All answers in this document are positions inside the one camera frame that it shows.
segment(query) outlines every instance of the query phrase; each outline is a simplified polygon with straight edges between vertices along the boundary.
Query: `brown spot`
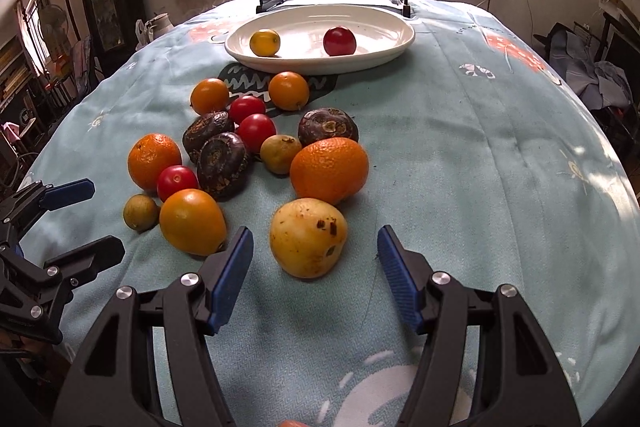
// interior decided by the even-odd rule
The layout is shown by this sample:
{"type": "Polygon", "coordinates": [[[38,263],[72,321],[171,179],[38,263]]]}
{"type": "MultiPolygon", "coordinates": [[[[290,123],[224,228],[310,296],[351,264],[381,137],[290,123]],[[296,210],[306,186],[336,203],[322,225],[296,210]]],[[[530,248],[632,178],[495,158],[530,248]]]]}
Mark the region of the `brown spot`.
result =
{"type": "Polygon", "coordinates": [[[324,122],[322,124],[322,129],[325,132],[334,133],[335,132],[335,121],[334,120],[329,120],[329,121],[324,122]]]}

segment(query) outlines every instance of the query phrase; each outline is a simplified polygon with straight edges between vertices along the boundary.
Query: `silver screw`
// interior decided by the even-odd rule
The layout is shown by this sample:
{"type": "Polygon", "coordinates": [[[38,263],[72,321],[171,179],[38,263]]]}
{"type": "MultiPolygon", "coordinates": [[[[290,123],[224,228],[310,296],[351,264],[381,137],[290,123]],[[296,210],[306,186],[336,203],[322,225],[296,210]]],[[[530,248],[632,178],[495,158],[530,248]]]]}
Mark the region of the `silver screw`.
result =
{"type": "Polygon", "coordinates": [[[123,286],[122,288],[118,288],[116,290],[116,297],[118,299],[128,299],[130,296],[133,295],[133,289],[131,288],[131,286],[123,286]]]}
{"type": "Polygon", "coordinates": [[[440,286],[444,286],[451,282],[451,276],[447,272],[436,272],[431,276],[431,280],[440,286]]]}
{"type": "Polygon", "coordinates": [[[200,280],[197,273],[186,273],[182,277],[180,277],[180,282],[183,286],[193,286],[197,284],[200,280]]]}
{"type": "Polygon", "coordinates": [[[518,294],[518,290],[513,284],[503,284],[500,286],[500,293],[505,297],[515,297],[518,294]]]}

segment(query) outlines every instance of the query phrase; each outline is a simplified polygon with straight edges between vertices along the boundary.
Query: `curtain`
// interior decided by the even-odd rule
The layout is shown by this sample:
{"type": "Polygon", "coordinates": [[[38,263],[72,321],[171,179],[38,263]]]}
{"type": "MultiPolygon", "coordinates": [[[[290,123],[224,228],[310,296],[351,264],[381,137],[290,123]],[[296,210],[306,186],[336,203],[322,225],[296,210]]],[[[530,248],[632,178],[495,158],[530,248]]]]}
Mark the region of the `curtain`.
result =
{"type": "Polygon", "coordinates": [[[31,30],[27,26],[27,23],[24,21],[24,18],[22,16],[21,1],[18,1],[18,4],[16,5],[16,16],[18,17],[18,27],[20,28],[20,40],[22,41],[24,49],[27,51],[27,54],[31,59],[31,64],[33,65],[33,69],[36,72],[36,75],[40,76],[44,73],[44,64],[33,44],[33,39],[36,38],[36,35],[30,34],[31,30]]]}

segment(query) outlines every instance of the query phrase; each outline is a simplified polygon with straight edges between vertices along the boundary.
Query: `mandarin orange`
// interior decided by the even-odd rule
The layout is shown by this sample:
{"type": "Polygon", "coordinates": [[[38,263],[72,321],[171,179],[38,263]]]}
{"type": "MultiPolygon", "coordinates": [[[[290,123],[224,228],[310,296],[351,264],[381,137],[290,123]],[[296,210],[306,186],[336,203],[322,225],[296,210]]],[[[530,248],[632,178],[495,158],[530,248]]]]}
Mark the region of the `mandarin orange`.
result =
{"type": "Polygon", "coordinates": [[[176,143],[164,134],[147,134],[136,142],[127,157],[133,182],[143,190],[155,192],[160,173],[172,165],[182,165],[176,143]]]}
{"type": "Polygon", "coordinates": [[[367,181],[369,157],[362,146],[343,137],[306,146],[291,163],[289,177],[299,198],[329,204],[353,196],[367,181]]]}

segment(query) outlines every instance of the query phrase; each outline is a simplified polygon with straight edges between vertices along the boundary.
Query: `table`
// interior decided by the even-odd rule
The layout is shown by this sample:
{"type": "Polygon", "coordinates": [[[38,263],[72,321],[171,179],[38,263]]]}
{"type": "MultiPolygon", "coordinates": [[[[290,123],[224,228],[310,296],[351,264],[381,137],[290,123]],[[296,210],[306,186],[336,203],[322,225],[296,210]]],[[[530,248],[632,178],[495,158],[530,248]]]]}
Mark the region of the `table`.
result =
{"type": "MultiPolygon", "coordinates": [[[[308,80],[307,108],[348,112],[370,160],[367,185],[340,206],[350,238],[335,269],[303,283],[273,260],[268,228],[294,197],[288,180],[258,164],[246,189],[221,203],[229,234],[246,225],[255,239],[231,321],[207,340],[239,427],[285,418],[334,427],[395,422],[424,339],[401,325],[375,258],[386,224],[405,247],[467,286],[516,285],[558,352],[585,420],[638,348],[640,210],[604,134],[568,86],[491,14],[459,3],[410,3],[416,39],[404,55],[373,70],[308,80]]],[[[296,133],[301,113],[274,108],[269,75],[234,63],[222,45],[256,5],[223,4],[135,53],[62,121],[34,163],[25,182],[88,177],[96,193],[39,220],[22,242],[28,259],[42,263],[107,234],[127,250],[123,263],[79,288],[67,306],[62,330],[71,348],[119,286],[156,289],[200,265],[158,228],[138,235],[121,217],[138,192],[127,172],[130,148],[150,132],[180,143],[195,117],[189,97],[198,81],[217,76],[233,96],[263,97],[278,132],[296,133]]],[[[160,333],[154,346],[165,416],[176,421],[160,333]]],[[[473,388],[477,347],[471,335],[463,397],[473,388]]]]}

